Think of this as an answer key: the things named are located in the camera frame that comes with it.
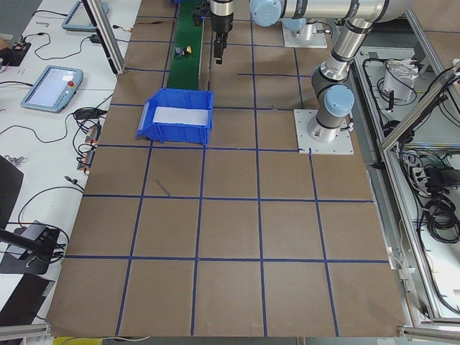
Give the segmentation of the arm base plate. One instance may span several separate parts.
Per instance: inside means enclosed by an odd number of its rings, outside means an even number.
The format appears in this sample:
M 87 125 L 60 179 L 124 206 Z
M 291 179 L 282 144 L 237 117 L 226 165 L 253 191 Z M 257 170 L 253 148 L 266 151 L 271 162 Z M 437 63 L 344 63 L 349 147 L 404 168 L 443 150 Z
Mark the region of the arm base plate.
M 300 154 L 311 155 L 352 155 L 353 144 L 349 130 L 343 119 L 338 128 L 322 127 L 316 118 L 316 109 L 295 109 L 295 129 Z
M 305 25 L 297 32 L 283 27 L 282 32 L 286 47 L 326 49 L 328 46 L 321 23 Z

